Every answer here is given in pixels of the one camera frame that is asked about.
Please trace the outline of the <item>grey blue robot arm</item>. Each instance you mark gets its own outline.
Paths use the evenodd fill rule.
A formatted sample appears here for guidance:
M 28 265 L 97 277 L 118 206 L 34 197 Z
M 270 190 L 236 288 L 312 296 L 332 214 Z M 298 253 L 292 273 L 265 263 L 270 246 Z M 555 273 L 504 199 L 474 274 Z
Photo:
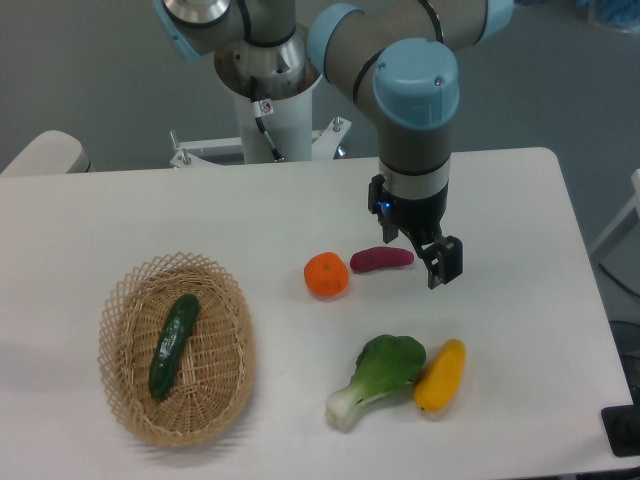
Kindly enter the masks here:
M 308 161 L 311 93 L 332 84 L 375 126 L 379 171 L 368 208 L 385 242 L 404 235 L 437 287 L 463 271 L 463 245 L 442 232 L 459 105 L 455 53 L 504 28 L 510 1 L 396 1 L 374 13 L 348 3 L 301 25 L 292 1 L 157 1 L 186 58 L 212 55 L 233 95 L 246 163 Z

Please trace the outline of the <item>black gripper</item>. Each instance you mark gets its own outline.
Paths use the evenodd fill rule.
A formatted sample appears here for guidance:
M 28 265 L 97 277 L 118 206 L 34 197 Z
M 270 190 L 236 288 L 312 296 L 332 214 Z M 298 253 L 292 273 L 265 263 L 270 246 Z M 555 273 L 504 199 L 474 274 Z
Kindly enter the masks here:
M 409 239 L 428 270 L 429 289 L 447 284 L 463 272 L 463 243 L 457 237 L 442 235 L 440 226 L 447 194 L 445 185 L 427 198 L 404 199 L 386 189 L 382 174 L 374 176 L 368 187 L 368 209 L 377 216 L 383 241 L 394 241 L 400 232 Z

